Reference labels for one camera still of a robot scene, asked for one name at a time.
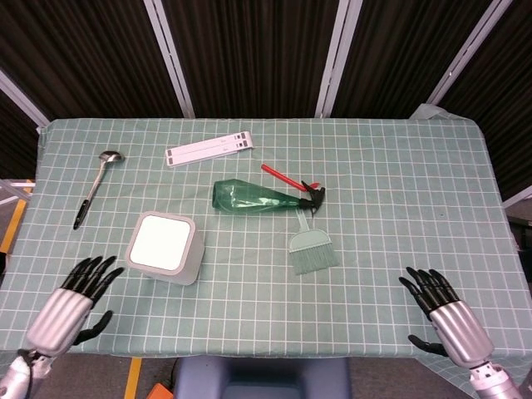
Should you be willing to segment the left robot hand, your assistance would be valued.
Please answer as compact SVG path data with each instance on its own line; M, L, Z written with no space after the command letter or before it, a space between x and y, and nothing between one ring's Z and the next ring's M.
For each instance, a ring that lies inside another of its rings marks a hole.
M29 349L46 357L59 357L101 334L113 317L107 310L91 328L84 324L113 281L124 271L110 269L116 256L86 258L56 288L26 334Z

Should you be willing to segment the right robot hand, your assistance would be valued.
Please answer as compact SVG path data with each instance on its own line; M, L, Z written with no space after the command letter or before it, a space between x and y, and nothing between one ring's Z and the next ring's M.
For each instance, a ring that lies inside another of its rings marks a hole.
M399 281L410 292L440 341L423 341L413 334L408 340L423 352L450 358L458 367L473 369L486 364L494 344L449 281L435 269L408 267L406 271L414 280L400 277Z

